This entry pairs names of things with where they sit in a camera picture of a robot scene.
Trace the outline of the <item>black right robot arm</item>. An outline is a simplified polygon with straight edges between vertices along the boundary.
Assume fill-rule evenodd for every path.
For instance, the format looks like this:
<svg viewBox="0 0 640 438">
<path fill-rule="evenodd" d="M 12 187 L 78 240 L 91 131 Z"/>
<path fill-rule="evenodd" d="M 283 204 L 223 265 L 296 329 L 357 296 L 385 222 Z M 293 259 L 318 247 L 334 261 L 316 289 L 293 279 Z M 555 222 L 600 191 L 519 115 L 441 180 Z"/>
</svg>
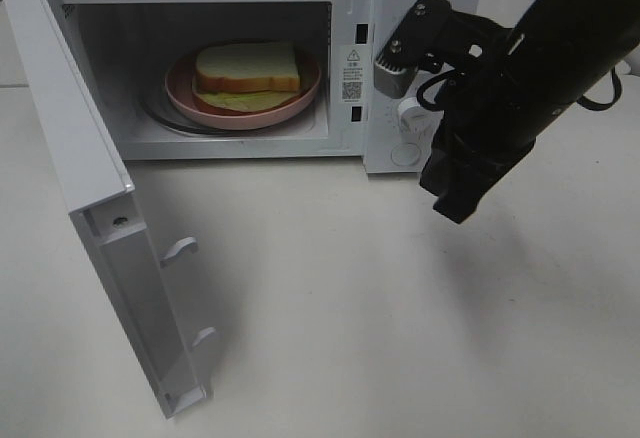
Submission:
<svg viewBox="0 0 640 438">
<path fill-rule="evenodd" d="M 455 223 L 533 149 L 569 107 L 601 110 L 587 91 L 639 44 L 639 0 L 535 0 L 486 52 L 479 70 L 452 72 L 420 177 L 433 208 Z"/>
</svg>

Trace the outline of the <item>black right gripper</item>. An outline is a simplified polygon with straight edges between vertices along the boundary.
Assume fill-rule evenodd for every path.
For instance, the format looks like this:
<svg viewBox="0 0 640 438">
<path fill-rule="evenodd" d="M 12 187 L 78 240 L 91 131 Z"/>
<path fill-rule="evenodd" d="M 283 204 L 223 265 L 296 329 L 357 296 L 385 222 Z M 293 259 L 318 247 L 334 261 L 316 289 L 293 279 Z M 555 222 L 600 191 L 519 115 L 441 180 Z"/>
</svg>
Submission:
<svg viewBox="0 0 640 438">
<path fill-rule="evenodd" d="M 431 143 L 420 186 L 436 197 L 433 209 L 461 224 L 485 194 L 533 149 L 535 139 L 517 137 L 518 118 L 506 102 L 477 79 L 445 79 L 435 103 L 444 117 Z"/>
</svg>

